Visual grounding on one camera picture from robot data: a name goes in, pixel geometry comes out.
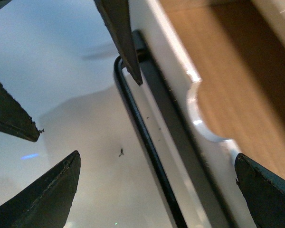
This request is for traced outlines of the black left-edge right gripper finger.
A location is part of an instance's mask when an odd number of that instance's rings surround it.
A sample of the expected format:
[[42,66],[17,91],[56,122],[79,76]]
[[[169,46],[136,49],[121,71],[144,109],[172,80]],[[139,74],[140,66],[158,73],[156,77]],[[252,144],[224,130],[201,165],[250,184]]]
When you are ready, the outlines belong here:
[[36,123],[21,105],[0,83],[0,132],[31,142],[37,142],[44,130],[38,130]]

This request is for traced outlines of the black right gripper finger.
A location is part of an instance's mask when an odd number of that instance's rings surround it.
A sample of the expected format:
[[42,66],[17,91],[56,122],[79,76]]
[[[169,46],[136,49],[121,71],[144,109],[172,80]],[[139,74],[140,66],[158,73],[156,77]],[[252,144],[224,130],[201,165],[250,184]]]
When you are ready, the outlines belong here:
[[128,0],[96,0],[95,5],[107,27],[126,69],[138,85],[143,84],[131,30]]
[[235,158],[237,185],[258,228],[285,228],[285,180],[243,153]]
[[0,228],[64,227],[80,169],[80,154],[74,151],[0,206]]

